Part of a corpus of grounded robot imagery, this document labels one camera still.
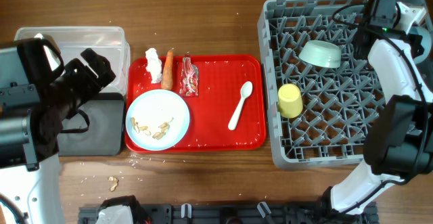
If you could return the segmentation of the white tissue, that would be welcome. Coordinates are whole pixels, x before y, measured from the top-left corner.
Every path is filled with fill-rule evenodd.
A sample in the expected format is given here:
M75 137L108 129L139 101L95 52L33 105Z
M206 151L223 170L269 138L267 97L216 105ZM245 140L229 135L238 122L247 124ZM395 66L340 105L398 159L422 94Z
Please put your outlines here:
M151 83L156 84L162 80L162 61L159 59L155 48L150 48L145 52L147 60L146 70L151 75Z

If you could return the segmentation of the orange carrot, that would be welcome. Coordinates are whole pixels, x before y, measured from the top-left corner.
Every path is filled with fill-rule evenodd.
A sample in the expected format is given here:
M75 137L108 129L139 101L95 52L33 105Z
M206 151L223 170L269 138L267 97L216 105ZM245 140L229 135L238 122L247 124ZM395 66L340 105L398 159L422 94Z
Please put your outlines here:
M165 90L171 90L173 88L173 50L169 50L166 55L161 88Z

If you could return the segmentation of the light blue plate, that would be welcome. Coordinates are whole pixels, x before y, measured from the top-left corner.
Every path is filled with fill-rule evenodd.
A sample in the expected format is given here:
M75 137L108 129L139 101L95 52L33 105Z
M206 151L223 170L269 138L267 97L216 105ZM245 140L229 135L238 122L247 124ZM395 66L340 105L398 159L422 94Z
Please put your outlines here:
M146 125L160 125L173 118L168 133L160 140L136 133L130 119L135 117ZM137 97L129 106L126 115L126 132L138 147L149 151L167 150L178 144L185 136L190 124L190 113L184 99L172 91L156 89Z

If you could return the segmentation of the peanut shells food scraps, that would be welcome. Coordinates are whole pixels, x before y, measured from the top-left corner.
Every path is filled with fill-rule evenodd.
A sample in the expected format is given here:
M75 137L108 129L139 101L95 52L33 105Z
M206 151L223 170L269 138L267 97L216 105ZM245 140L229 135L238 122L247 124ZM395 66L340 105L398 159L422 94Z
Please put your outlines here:
M164 121L160 125L156 126L140 123L138 120L136 120L135 117L132 117L130 119L134 132L144 134L145 136L151 136L152 139L156 140L162 139L168 133L172 121L173 118L168 121Z

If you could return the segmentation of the red snack wrapper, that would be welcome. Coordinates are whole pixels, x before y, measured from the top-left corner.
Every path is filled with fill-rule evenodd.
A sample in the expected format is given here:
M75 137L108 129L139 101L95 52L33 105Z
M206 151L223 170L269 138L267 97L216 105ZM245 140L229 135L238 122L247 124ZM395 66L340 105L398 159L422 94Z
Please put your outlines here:
M180 90L179 93L183 97L198 96L199 72L196 65L192 64L191 56L183 57Z

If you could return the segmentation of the white plastic spoon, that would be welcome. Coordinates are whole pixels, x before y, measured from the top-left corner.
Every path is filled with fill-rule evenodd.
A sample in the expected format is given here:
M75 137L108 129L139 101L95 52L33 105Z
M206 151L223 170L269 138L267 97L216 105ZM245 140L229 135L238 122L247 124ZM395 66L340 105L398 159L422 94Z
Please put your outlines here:
M239 100L239 103L237 104L236 109L233 112L232 117L231 117L231 119L229 121L229 124L228 124L228 129L230 131L234 131L235 130L235 128L236 128L236 126L238 124L238 121L240 119L240 114L242 112L242 108L243 108L244 102L245 102L245 100L248 97L251 96L252 90L253 90L253 84L252 84L251 81L247 81L247 82L245 82L242 85L242 87L240 89L240 100Z

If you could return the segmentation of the yellow plastic cup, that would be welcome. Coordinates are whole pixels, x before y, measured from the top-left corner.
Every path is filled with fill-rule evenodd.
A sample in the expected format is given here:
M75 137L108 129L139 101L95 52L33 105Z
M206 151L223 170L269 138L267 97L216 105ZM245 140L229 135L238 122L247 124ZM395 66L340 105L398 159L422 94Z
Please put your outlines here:
M282 85L278 90L278 108L285 118L295 118L303 110L300 89L294 84Z

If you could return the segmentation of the mint green bowl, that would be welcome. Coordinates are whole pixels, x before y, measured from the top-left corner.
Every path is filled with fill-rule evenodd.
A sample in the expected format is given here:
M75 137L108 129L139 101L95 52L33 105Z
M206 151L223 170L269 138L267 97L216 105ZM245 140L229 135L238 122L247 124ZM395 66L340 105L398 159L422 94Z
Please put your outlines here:
M339 68L341 66L341 49L326 41L312 40L306 42L299 54L300 60L323 68Z

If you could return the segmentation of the light blue bowl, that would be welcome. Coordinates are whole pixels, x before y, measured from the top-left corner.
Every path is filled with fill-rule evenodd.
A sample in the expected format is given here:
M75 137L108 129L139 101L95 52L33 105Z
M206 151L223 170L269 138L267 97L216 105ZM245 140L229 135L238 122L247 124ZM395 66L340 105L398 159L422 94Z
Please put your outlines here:
M422 63L428 56L432 48L432 35L426 28L420 26L413 26L409 31L411 35L420 35L422 37L420 46L424 49L422 52L418 52L417 55L413 55L413 61L415 64Z

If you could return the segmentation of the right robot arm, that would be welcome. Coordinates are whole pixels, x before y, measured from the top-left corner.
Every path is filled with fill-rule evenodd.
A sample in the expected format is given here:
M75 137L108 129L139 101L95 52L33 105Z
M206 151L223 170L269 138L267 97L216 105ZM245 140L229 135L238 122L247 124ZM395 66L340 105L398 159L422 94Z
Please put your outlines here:
M375 70L386 105L365 138L363 160L318 199L320 221L347 221L388 188L432 172L432 92L414 61L429 54L432 41L412 31L426 10L398 0L366 0L363 7L354 57Z

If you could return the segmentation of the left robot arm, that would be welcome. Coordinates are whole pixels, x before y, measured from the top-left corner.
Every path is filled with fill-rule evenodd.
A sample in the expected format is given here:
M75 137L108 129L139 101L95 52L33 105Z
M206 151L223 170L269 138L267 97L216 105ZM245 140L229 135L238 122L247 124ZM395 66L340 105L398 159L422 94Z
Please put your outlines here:
M58 135L63 120L116 75L91 48L65 63L46 38L1 46L1 207L8 223L64 223Z

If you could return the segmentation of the grey plastic dishwasher rack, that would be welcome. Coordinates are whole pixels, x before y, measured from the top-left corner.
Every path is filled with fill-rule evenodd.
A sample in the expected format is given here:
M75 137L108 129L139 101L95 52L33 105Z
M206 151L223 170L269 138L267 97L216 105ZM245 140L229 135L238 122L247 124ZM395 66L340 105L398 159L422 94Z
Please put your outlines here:
M384 108L373 68L353 56L355 25L366 0L267 0L258 20L260 58L271 152L280 169L356 164L363 141ZM299 59L306 42L327 41L342 52L339 68L321 68ZM278 90L294 84L303 110L283 117Z

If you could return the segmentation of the black plastic tray bin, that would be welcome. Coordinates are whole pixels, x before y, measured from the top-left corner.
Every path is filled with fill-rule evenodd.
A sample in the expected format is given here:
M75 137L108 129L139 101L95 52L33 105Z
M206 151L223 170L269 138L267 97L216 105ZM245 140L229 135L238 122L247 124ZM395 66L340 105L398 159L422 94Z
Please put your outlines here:
M84 129L84 133L58 135L60 156L115 156L124 136L125 102L119 93L100 93L80 109L89 117L90 124L77 114L63 120L65 130Z

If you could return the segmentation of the peanut shell on table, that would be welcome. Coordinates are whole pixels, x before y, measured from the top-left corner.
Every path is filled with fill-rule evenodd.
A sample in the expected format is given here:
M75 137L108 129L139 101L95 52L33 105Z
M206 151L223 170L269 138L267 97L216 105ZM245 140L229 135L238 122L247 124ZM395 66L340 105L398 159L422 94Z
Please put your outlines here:
M111 192L114 192L118 187L118 179L116 177L110 176L108 177L108 181L111 183L109 190Z

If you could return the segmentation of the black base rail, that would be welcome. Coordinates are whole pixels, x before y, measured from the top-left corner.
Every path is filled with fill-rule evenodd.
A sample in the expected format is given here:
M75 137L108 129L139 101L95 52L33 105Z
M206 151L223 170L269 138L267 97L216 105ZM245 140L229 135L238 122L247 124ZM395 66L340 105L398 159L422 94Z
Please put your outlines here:
M375 202L369 204L360 215L344 215L335 219L316 219L314 204L270 204L267 214L261 214L255 205L196 205L191 214L184 215L180 206L170 204L143 204L152 223L368 223L379 224L380 218Z

